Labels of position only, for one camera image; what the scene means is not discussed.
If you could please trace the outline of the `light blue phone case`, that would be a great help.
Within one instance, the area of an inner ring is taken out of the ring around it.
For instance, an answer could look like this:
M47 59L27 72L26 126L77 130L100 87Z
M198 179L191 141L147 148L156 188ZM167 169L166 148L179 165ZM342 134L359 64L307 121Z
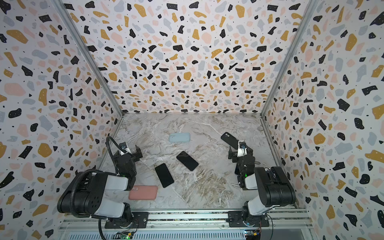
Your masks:
M191 140L190 133L172 133L169 136L171 143L187 143Z

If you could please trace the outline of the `purple edged phone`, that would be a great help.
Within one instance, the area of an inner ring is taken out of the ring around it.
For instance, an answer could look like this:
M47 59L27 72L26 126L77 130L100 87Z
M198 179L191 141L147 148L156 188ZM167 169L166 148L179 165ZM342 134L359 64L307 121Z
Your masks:
M182 151L177 155L177 160L180 161L187 169L193 171L197 168L199 163L194 160L190 155L188 155L185 151Z

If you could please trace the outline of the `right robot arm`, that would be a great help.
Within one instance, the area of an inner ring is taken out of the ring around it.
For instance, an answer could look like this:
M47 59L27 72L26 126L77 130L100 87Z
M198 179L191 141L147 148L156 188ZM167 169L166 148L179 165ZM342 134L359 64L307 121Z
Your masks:
M246 201L240 212L229 214L231 225L253 227L262 223L262 217L275 207L296 202L295 190L281 167L256 167L256 159L247 147L229 149L228 158L236 164L235 175L239 187L258 194Z

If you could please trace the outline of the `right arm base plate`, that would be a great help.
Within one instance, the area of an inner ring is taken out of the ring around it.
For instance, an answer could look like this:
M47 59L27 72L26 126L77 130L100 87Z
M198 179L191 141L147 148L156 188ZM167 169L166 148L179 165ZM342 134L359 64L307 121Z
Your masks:
M270 226L266 215L252 216L243 211L228 211L226 222L229 223L230 228Z

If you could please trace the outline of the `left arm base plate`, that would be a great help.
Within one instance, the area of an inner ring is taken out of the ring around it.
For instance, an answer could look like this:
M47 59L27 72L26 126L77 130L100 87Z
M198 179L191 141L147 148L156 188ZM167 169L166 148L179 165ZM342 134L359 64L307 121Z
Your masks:
M128 218L109 219L105 229L145 229L149 219L149 212L132 212Z

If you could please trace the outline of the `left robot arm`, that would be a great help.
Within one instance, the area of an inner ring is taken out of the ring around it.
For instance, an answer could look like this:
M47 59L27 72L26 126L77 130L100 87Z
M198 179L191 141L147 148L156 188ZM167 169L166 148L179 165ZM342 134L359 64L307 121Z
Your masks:
M108 220L117 228L131 226L135 220L130 205L114 202L104 195L106 191L131 191L136 182L136 162L142 157L139 147L133 153L119 150L112 156L116 173L96 169L79 172L59 198L58 212L77 218Z

